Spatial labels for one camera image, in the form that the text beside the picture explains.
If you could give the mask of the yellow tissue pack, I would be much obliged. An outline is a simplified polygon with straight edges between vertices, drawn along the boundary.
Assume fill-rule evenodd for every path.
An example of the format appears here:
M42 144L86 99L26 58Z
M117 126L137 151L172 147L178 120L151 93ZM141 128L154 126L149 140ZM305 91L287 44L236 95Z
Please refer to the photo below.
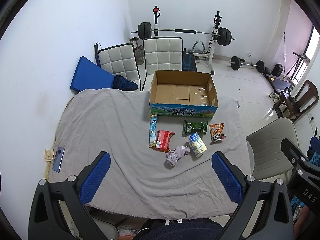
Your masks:
M188 144L197 158L207 150L207 146L197 132L189 135Z

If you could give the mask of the orange snack bag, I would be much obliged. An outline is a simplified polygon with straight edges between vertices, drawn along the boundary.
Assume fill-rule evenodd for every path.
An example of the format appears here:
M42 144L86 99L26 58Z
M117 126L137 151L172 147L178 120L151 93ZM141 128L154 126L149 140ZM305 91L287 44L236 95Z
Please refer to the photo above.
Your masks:
M211 144L214 144L218 141L225 139L226 135L223 133L224 126L225 126L224 123L209 125Z

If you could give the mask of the purple cloth bundle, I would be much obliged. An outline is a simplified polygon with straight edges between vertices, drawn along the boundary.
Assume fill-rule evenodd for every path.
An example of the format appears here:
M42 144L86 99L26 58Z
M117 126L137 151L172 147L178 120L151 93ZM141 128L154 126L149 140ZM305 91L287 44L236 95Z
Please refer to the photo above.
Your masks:
M189 153L190 148L188 146L177 146L166 153L166 162L174 167L183 156L188 155Z

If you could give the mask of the green snack bag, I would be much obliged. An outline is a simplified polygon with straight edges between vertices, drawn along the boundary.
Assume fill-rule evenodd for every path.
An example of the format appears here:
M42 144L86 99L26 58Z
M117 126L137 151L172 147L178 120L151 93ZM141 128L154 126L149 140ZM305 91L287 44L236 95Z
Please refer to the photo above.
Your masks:
M194 133L201 133L202 135L206 135L207 129L208 121L188 122L187 120L185 120L182 129L182 136L186 137Z

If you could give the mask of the red snack packet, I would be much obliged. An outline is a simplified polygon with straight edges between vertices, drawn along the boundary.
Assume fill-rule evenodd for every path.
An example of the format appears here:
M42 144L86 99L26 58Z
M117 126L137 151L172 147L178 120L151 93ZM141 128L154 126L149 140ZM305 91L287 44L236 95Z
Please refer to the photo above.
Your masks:
M175 132L158 130L157 139L155 145L152 147L158 151L169 152L170 151L170 140L175 135Z

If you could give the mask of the blue long snack packet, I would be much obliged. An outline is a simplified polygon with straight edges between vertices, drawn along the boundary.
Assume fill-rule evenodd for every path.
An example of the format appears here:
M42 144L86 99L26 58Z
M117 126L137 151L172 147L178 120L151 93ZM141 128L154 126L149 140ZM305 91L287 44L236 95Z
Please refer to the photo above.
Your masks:
M149 147L154 147L157 142L156 124L157 124L157 114L154 114L150 116Z

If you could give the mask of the brown wooden chair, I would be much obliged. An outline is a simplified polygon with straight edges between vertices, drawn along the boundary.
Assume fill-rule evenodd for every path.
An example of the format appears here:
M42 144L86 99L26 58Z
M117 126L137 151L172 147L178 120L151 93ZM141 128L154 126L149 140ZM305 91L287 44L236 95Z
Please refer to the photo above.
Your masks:
M318 89L313 82L305 80L296 95L292 95L289 88L285 88L278 96L279 100L271 108L273 111L284 105L284 112L288 111L289 118L295 123L319 101Z

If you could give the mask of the treadmill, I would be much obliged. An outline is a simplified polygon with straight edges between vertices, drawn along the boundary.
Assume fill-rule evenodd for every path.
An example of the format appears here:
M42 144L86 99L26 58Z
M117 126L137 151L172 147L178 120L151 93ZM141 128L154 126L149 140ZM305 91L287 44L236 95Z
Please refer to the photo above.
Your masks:
M294 83L291 80L284 79L281 77L273 76L270 74L264 74L264 77L267 79L267 81L270 83L273 91L276 94L281 93L284 91L286 88L293 90L294 88Z

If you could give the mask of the grey table cloth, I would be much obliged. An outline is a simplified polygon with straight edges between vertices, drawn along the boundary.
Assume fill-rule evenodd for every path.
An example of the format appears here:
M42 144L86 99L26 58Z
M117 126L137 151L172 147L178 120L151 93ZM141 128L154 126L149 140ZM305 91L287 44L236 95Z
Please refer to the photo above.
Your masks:
M236 204L228 198L212 169L214 152L221 151L244 174L251 171L245 134L235 99L222 96L211 123L224 123L226 137L210 143L202 156L190 153L176 164L149 147L149 92L87 89L68 103L58 125L54 147L65 150L51 182L77 175L96 156L108 152L110 169L91 206L109 213L155 219L195 219L228 215Z

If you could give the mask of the black speaker box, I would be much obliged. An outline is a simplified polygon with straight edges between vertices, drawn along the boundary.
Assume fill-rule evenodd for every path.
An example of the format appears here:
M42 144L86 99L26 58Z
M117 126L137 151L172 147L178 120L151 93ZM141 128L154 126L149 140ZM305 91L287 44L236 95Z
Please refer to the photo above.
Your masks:
M280 63L276 63L274 68L272 69L271 75L276 76L276 77L280 77L283 70L284 70L283 65Z

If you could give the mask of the floor barbell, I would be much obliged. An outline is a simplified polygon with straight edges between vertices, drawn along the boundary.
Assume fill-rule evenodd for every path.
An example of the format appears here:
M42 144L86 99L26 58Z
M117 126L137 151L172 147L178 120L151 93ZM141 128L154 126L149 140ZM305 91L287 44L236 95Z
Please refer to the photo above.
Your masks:
M233 70L239 70L242 66L250 66L255 67L259 73L263 73L265 71L265 64L263 61L259 60L256 64L246 63L242 61L239 57L233 56L230 60L230 65Z

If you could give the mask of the blue foam mat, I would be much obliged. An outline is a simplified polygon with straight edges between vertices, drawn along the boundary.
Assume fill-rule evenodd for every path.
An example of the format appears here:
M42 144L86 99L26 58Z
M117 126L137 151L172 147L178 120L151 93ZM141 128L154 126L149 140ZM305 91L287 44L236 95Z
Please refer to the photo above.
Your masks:
M82 56L75 69L70 89L81 92L86 89L112 88L114 75Z

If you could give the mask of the barbell on rack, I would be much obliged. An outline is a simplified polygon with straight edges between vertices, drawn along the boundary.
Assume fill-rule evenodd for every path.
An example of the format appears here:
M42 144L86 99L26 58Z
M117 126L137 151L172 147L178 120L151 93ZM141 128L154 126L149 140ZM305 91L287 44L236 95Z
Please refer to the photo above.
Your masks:
M212 33L190 30L190 29L152 29L150 22L142 22L138 25L137 31L132 31L132 34L138 34L140 39L151 38L152 35L159 33L160 31L166 32L175 32L175 33L185 33L185 34L204 34L209 35L216 41L219 45L227 46L229 45L235 38L232 37L232 33L226 29L220 27L217 30L217 33L214 31Z

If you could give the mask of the black blue bench pad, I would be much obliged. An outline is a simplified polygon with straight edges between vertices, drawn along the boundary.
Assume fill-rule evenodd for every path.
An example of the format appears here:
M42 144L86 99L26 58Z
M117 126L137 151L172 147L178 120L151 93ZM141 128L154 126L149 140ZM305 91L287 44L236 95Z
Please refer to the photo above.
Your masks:
M197 72L197 66L196 66L195 57L193 53L183 52L182 70Z

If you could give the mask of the white weight bench rack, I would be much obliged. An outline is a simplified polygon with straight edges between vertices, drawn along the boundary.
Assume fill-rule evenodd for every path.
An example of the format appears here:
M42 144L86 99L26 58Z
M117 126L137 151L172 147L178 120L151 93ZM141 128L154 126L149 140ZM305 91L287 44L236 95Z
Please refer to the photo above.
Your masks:
M161 15L161 13L160 13L160 9L157 6L154 6L153 14L154 14L154 29L159 29L158 28L158 18ZM220 15L220 12L217 11L217 13L216 13L216 15L214 17L214 20L213 20L212 32L214 31L215 33L217 33L217 30L218 30L219 25L221 23L221 18L222 18L222 16ZM217 42L214 41L212 37L210 37L210 40L209 40L209 43L208 43L208 53L202 53L202 54L199 54L197 56L197 57L205 58L207 60L208 68L209 68L210 73L212 75L215 74L215 71L214 71L214 69L212 67L212 60L213 60L213 55L214 55L214 50L215 50L215 45L216 44L217 44Z

